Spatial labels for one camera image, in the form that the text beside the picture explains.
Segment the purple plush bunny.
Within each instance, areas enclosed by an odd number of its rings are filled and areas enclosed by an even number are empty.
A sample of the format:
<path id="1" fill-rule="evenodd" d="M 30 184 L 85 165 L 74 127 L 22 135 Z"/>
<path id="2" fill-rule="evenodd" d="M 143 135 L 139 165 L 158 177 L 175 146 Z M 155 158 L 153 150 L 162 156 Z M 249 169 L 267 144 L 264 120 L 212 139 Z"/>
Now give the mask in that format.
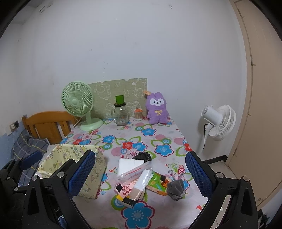
<path id="1" fill-rule="evenodd" d="M 147 109 L 147 118 L 151 125 L 157 123 L 167 123 L 169 112 L 166 109 L 166 100 L 161 92 L 150 93 L 147 95 L 147 101 L 145 103 Z"/>

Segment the wall power socket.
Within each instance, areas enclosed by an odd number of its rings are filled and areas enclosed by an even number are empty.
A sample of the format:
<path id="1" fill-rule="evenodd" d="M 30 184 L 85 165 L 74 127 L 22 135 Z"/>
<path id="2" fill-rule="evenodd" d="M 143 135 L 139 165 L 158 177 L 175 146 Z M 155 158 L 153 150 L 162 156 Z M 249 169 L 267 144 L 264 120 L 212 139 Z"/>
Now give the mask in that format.
<path id="1" fill-rule="evenodd" d="M 10 130 L 13 132 L 13 131 L 15 131 L 17 128 L 19 128 L 19 126 L 20 126 L 19 122 L 16 121 L 16 122 L 10 124 Z"/>

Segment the green cup on jar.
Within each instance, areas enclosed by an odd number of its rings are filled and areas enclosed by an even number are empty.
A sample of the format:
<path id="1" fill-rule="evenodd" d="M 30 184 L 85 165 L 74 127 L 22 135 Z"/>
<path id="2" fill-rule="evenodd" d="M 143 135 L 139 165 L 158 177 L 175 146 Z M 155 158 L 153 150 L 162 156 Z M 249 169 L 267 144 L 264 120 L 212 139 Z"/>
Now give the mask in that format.
<path id="1" fill-rule="evenodd" d="M 116 104 L 123 104 L 124 102 L 124 96 L 123 95 L 117 95 L 116 98 Z"/>

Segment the clear pack white pads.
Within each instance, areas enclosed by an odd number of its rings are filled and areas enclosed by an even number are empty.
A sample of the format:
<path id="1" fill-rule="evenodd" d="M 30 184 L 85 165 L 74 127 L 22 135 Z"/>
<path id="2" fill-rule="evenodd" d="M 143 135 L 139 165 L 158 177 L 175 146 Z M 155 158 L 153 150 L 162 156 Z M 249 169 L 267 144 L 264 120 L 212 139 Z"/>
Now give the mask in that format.
<path id="1" fill-rule="evenodd" d="M 137 179 L 144 169 L 151 170 L 152 162 L 137 159 L 124 159 L 119 160 L 117 179 L 122 182 L 133 181 Z"/>

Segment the white standing fan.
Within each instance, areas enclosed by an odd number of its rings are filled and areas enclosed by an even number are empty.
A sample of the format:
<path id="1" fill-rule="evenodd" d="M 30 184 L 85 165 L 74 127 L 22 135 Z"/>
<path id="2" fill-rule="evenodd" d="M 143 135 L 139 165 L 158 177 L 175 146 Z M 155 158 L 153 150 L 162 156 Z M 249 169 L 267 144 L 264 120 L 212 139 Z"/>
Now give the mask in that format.
<path id="1" fill-rule="evenodd" d="M 201 117 L 207 121 L 204 125 L 203 149 L 205 148 L 207 137 L 211 137 L 215 141 L 221 141 L 233 130 L 236 123 L 236 112 L 227 104 L 218 109 L 205 106 L 201 112 Z"/>

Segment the floral tablecloth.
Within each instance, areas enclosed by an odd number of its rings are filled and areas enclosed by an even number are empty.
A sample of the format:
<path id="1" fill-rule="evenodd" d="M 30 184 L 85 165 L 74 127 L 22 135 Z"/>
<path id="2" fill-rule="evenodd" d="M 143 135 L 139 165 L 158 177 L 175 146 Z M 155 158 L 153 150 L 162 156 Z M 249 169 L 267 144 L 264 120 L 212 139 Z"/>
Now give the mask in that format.
<path id="1" fill-rule="evenodd" d="M 132 119 L 126 126 L 117 126 L 107 119 L 98 130 L 74 129 L 63 143 L 99 146 L 107 161 L 97 197 L 74 198 L 92 228 L 188 228 L 207 201 L 185 165 L 190 145 L 172 120 L 151 125 L 147 120 Z M 119 160 L 130 159 L 139 152 L 150 154 L 153 171 L 171 180 L 183 181 L 185 195 L 182 199 L 175 201 L 147 190 L 132 208 L 119 202 L 115 190 Z"/>

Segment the green patterned wall mat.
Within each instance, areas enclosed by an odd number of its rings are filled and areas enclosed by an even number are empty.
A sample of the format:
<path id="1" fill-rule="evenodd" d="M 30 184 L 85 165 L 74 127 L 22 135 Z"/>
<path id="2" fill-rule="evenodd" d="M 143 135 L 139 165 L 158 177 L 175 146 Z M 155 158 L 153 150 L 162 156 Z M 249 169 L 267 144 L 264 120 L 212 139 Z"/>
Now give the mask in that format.
<path id="1" fill-rule="evenodd" d="M 145 113 L 147 78 L 120 79 L 91 83 L 89 85 L 94 94 L 94 107 L 91 111 L 92 118 L 112 118 L 112 110 L 116 103 L 116 96 L 124 96 L 129 117 L 134 117 L 136 108 Z"/>

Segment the yellow fabric storage box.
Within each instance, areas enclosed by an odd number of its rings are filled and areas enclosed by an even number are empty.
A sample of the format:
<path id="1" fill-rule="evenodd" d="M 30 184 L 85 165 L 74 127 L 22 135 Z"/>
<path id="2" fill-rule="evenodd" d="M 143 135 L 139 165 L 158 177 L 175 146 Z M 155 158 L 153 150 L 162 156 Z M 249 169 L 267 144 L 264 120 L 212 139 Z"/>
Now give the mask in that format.
<path id="1" fill-rule="evenodd" d="M 56 145 L 39 165 L 37 174 L 41 178 L 49 178 L 66 163 L 67 160 L 72 159 L 78 162 L 87 150 L 91 150 L 95 153 L 96 161 L 78 195 L 88 199 L 94 199 L 97 196 L 106 169 L 105 158 L 98 146 Z"/>

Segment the toothpick jar orange lid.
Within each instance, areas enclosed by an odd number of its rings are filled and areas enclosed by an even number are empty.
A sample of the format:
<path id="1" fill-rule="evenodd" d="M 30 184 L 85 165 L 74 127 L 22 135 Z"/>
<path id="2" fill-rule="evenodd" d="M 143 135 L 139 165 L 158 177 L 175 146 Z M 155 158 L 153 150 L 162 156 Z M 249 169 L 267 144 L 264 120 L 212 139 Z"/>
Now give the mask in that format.
<path id="1" fill-rule="evenodd" d="M 137 121 L 140 121 L 140 120 L 142 120 L 143 119 L 143 110 L 142 109 L 140 109 L 140 108 L 136 108 L 135 110 L 134 110 L 134 117 L 135 117 L 135 120 L 137 120 Z"/>

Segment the yellow black packet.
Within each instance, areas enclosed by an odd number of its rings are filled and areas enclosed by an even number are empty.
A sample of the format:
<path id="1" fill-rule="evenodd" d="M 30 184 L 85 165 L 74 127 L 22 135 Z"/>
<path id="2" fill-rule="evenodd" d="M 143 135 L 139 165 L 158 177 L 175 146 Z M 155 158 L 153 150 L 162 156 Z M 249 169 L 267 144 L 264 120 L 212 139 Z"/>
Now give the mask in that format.
<path id="1" fill-rule="evenodd" d="M 130 199 L 128 197 L 121 197 L 120 195 L 116 195 L 116 199 L 125 207 L 133 208 L 137 201 Z"/>

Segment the black plastic bag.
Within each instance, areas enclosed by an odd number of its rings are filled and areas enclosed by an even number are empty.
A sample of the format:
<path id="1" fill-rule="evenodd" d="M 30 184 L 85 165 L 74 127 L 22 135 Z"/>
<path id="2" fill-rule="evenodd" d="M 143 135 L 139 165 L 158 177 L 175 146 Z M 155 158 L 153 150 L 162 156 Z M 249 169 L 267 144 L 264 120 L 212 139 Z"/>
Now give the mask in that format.
<path id="1" fill-rule="evenodd" d="M 148 152 L 140 152 L 136 156 L 134 156 L 132 159 L 143 160 L 144 163 L 152 160 L 151 155 Z"/>

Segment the grey socks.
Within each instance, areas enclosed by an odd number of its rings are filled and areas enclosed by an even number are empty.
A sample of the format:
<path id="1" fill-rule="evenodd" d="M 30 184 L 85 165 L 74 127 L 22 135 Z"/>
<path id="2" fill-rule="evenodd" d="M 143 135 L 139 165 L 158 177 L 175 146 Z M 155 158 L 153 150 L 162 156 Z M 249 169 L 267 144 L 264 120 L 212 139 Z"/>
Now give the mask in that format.
<path id="1" fill-rule="evenodd" d="M 167 184 L 167 194 L 173 200 L 180 200 L 185 195 L 185 188 L 182 179 L 178 179 Z"/>

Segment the blue plaid pillow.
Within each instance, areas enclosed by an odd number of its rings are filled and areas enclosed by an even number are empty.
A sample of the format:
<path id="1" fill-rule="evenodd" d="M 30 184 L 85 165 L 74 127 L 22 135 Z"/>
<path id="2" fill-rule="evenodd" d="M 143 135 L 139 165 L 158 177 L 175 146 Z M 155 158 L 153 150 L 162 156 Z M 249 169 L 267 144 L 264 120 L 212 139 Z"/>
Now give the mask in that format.
<path id="1" fill-rule="evenodd" d="M 18 138 L 15 140 L 14 145 L 11 150 L 11 159 L 19 160 L 25 159 L 34 152 L 40 152 L 44 156 L 47 152 L 49 146 L 49 141 L 47 138 L 37 139 L 32 137 L 29 132 L 24 129 Z M 22 172 L 18 186 L 27 186 L 30 182 L 32 176 L 36 173 L 39 166 L 39 161 L 33 164 L 27 170 Z"/>

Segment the green tissue pack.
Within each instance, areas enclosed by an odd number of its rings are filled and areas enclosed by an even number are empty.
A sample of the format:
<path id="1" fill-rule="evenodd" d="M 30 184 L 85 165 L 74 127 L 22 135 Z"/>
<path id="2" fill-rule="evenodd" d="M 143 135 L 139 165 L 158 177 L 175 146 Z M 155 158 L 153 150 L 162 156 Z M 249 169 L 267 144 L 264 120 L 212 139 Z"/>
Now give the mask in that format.
<path id="1" fill-rule="evenodd" d="M 146 186 L 146 188 L 154 193 L 157 193 L 162 196 L 167 195 L 167 185 L 170 183 L 171 180 L 155 171 L 152 171 L 150 176 L 150 180 Z"/>

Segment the pink wet wipes pack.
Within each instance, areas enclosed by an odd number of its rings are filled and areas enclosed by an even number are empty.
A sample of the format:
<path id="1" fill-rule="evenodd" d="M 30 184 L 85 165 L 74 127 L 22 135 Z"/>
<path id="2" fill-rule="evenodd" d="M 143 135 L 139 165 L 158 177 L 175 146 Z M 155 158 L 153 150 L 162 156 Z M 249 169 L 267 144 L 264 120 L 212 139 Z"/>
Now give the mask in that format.
<path id="1" fill-rule="evenodd" d="M 132 189 L 133 189 L 133 187 L 134 187 L 134 185 L 136 184 L 137 181 L 138 180 L 135 179 L 135 180 L 133 180 L 131 182 L 118 183 L 115 186 L 115 191 L 121 197 L 127 197 L 131 193 L 131 191 L 132 191 Z"/>

